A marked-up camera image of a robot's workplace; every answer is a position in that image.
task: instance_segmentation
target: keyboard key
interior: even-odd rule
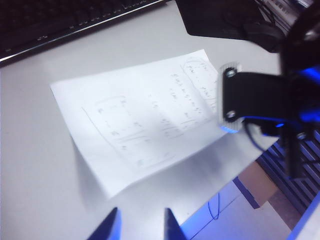
[[[97,20],[100,18],[100,11],[94,6],[90,6],[88,9],[89,18],[91,21]]]
[[[110,3],[100,3],[100,10],[103,17],[108,16],[112,13],[112,5]]]
[[[89,21],[88,14],[83,10],[78,10],[75,12],[76,21],[79,25],[87,23]]]
[[[68,29],[74,24],[76,24],[76,22],[73,17],[62,16],[9,32],[4,35],[4,38],[0,38],[0,49],[11,49],[42,36],[48,36],[58,31]]]

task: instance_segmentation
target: floor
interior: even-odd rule
[[[253,209],[233,182],[184,222],[181,229],[188,240],[285,240],[291,232],[268,201]]]

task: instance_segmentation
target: blue light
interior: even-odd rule
[[[246,119],[260,119],[260,120],[266,120],[266,121],[274,121],[274,122],[284,122],[285,119],[281,118],[274,118],[274,117],[265,117],[265,116],[244,116]]]
[[[237,133],[237,132],[238,132],[238,131],[233,130],[233,129],[231,129],[231,128],[228,128],[228,127],[226,127],[226,126],[220,126],[220,128],[221,128],[222,130],[224,130],[224,131],[226,131],[226,132],[230,133],[230,134],[235,134],[235,133]]]
[[[300,113],[300,118],[306,123],[320,122],[320,109],[309,109]]]
[[[300,71],[300,73],[309,78],[310,80],[313,80],[316,84],[320,85],[320,67],[310,67],[306,68],[305,70]]]

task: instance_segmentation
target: metal grille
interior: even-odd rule
[[[302,161],[320,160],[320,133],[314,132],[314,138],[301,144]],[[286,195],[295,208],[303,214],[320,190],[320,163],[304,164],[305,178],[288,179],[285,174],[284,150],[279,141],[263,153],[257,162]]]

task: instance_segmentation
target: handwritten equation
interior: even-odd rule
[[[148,92],[131,89],[85,107],[101,136],[135,168],[147,168],[176,155],[175,141],[212,119],[216,79],[201,58],[145,82]]]

